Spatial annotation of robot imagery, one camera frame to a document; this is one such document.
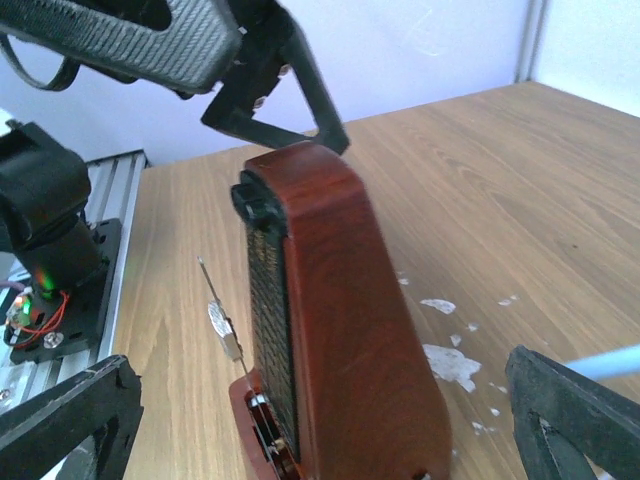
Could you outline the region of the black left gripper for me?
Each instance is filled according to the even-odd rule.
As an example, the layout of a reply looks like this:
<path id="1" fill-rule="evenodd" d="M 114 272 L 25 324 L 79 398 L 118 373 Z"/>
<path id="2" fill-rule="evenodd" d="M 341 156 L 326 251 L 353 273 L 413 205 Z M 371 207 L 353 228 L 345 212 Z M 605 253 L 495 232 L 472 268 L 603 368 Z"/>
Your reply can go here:
<path id="1" fill-rule="evenodd" d="M 63 56 L 55 76 L 32 77 L 11 37 Z M 4 1 L 1 52 L 25 83 L 45 91 L 68 88 L 82 65 L 186 98 L 221 82 L 201 117 L 216 131 L 271 149 L 312 141 L 342 154 L 350 145 L 302 29 L 276 1 Z M 313 136 L 254 118 L 287 71 L 315 121 Z"/>

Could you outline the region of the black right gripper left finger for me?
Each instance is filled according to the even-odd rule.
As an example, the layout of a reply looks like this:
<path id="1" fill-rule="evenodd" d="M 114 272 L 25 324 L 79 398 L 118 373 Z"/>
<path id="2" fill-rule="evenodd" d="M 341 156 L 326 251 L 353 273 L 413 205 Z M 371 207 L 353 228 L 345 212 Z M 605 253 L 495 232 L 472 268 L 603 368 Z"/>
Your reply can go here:
<path id="1" fill-rule="evenodd" d="M 122 479 L 143 415 L 142 385 L 112 355 L 1 415 L 1 477 Z"/>

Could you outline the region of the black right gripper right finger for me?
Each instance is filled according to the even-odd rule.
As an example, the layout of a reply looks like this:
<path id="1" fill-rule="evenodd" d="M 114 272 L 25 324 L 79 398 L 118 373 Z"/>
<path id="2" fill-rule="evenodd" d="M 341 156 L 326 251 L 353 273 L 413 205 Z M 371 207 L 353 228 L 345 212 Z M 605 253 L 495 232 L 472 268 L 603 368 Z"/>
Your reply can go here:
<path id="1" fill-rule="evenodd" d="M 639 405 L 523 345 L 505 368 L 514 439 L 529 479 L 639 477 Z"/>

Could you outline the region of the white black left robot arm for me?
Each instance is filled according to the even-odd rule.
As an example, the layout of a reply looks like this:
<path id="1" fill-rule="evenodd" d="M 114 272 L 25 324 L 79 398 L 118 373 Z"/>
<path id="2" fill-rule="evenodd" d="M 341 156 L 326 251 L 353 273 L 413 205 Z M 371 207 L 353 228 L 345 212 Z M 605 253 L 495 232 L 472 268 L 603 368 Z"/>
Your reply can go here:
<path id="1" fill-rule="evenodd" d="M 5 1 L 1 51 L 24 76 L 12 38 L 63 58 L 36 89 L 62 91 L 85 66 L 184 99 L 209 93 L 204 125 L 272 149 L 302 140 L 254 119 L 259 101 L 292 70 L 318 128 L 315 142 L 336 153 L 349 144 L 302 29 L 275 1 Z M 47 290 L 74 287 L 100 268 L 79 217 L 89 192 L 81 159 L 37 125 L 2 137 L 1 248 Z"/>

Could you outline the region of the light blue music stand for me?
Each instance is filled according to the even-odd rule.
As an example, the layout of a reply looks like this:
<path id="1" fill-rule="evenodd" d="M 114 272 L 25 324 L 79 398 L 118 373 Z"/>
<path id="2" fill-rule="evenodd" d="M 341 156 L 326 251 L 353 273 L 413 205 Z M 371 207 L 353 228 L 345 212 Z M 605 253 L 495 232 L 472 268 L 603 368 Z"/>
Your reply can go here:
<path id="1" fill-rule="evenodd" d="M 618 378 L 640 371 L 640 345 L 567 362 L 565 367 L 594 381 Z"/>

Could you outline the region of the large white paper scrap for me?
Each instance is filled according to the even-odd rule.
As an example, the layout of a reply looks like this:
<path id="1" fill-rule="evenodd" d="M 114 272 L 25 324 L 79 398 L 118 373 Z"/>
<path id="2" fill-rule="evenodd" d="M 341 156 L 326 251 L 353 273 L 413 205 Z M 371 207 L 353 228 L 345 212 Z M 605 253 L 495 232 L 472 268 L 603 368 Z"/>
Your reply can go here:
<path id="1" fill-rule="evenodd" d="M 438 379 L 455 382 L 468 393 L 476 390 L 473 376 L 481 370 L 480 362 L 467 358 L 455 348 L 431 344 L 423 344 L 422 348 L 431 370 Z"/>

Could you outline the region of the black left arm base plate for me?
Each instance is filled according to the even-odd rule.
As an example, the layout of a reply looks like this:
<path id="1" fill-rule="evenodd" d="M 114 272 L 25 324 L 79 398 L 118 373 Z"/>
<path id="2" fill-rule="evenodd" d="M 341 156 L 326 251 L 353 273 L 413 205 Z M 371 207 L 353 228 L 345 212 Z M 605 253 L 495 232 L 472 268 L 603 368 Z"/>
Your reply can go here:
<path id="1" fill-rule="evenodd" d="M 117 218 L 93 229 L 80 218 L 67 219 L 17 248 L 32 291 L 16 318 L 9 300 L 1 305 L 1 319 L 9 321 L 3 341 L 13 363 L 40 363 L 100 343 L 121 230 Z"/>

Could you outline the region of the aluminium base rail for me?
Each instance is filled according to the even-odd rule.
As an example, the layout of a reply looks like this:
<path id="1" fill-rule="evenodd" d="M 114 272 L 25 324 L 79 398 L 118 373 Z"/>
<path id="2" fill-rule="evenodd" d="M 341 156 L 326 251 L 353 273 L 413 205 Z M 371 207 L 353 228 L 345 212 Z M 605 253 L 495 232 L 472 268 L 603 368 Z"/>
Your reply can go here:
<path id="1" fill-rule="evenodd" d="M 134 207 L 146 154 L 91 161 L 91 191 L 75 220 L 64 219 L 18 250 L 9 281 L 27 300 L 1 291 L 1 314 L 26 328 L 1 330 L 1 410 L 7 412 L 110 355 Z"/>

